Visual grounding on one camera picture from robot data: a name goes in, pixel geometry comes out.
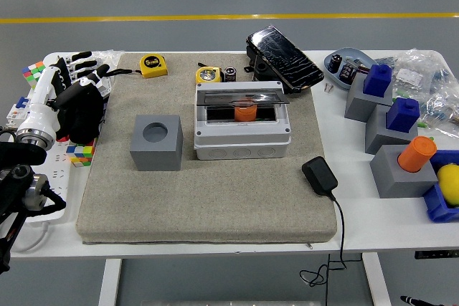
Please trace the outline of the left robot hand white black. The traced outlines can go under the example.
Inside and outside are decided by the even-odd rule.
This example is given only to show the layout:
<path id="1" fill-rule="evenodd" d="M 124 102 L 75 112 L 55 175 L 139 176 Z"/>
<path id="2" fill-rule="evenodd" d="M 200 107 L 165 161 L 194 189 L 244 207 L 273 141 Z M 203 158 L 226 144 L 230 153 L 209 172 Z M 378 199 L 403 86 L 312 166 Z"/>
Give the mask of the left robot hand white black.
<path id="1" fill-rule="evenodd" d="M 80 144 L 97 137 L 104 107 L 99 86 L 109 69 L 92 52 L 59 57 L 45 67 L 29 114 L 16 132 L 18 139 L 42 141 L 48 148 L 64 137 Z"/>

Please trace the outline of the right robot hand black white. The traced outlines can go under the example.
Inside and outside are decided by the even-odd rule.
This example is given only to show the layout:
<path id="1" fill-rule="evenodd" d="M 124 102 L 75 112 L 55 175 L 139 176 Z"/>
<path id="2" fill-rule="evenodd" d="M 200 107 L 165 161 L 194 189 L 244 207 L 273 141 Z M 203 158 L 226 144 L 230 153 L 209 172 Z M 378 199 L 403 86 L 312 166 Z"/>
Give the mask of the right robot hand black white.
<path id="1" fill-rule="evenodd" d="M 445 306 L 444 304 L 433 304 L 425 300 L 417 299 L 414 297 L 408 297 L 404 295 L 400 296 L 399 298 L 401 299 L 401 301 L 413 306 Z"/>

